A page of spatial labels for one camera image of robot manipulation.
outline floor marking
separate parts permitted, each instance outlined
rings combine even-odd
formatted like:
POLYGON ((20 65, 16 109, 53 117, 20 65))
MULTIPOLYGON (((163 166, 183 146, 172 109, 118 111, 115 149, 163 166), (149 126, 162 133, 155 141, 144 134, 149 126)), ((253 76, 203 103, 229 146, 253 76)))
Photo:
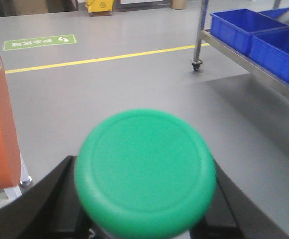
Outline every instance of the floor marking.
MULTIPOLYGON (((201 44, 201 46, 209 46, 209 44, 203 43, 201 44)), ((125 55, 119 55, 119 56, 109 56, 109 57, 96 58, 96 59, 90 59, 90 60, 72 61, 72 62, 64 62, 64 63, 51 64, 51 65, 26 67, 26 68, 14 69, 14 70, 6 70, 5 72, 6 74, 11 74, 11 73, 18 73, 18 72, 25 72, 25 71, 43 70, 43 69, 63 67, 63 66, 74 66, 74 65, 87 64, 87 63, 93 63, 93 62, 117 60, 117 59, 123 59, 123 58, 135 57, 135 56, 153 55, 153 54, 171 52, 171 51, 180 51, 180 50, 186 50, 186 49, 191 49, 191 48, 195 48, 195 45, 174 47, 174 48, 155 50, 155 51, 145 51, 145 52, 125 54, 125 55)))

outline caster wheel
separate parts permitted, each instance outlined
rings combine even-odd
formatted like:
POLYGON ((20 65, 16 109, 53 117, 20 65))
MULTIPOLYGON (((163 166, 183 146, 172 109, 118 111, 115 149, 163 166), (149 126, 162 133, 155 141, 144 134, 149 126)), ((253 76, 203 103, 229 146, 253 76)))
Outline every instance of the caster wheel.
POLYGON ((199 60, 198 62, 192 62, 194 71, 199 71, 200 66, 203 64, 203 61, 199 60))

